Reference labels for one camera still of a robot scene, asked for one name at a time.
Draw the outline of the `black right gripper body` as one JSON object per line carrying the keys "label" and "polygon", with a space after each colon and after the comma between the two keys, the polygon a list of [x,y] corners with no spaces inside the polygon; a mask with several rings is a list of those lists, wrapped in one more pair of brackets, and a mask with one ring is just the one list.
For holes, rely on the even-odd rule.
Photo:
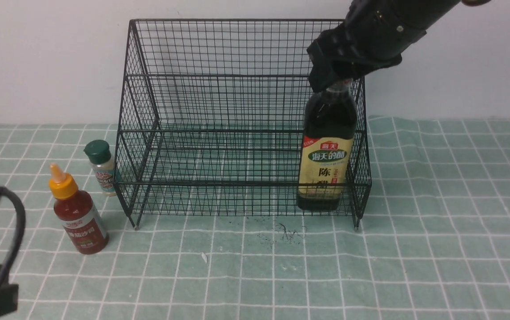
{"label": "black right gripper body", "polygon": [[417,1],[353,1],[345,19],[322,31],[306,50],[313,65],[312,90],[322,92],[336,82],[399,65],[403,52],[427,33],[400,12],[409,4]]}

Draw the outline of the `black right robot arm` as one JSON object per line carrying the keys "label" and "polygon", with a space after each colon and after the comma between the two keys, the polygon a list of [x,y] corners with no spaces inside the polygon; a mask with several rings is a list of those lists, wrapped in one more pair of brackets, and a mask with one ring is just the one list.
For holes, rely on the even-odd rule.
{"label": "black right robot arm", "polygon": [[345,19],[322,31],[306,52],[313,67],[309,84],[322,92],[402,61],[402,53],[458,0],[353,0]]}

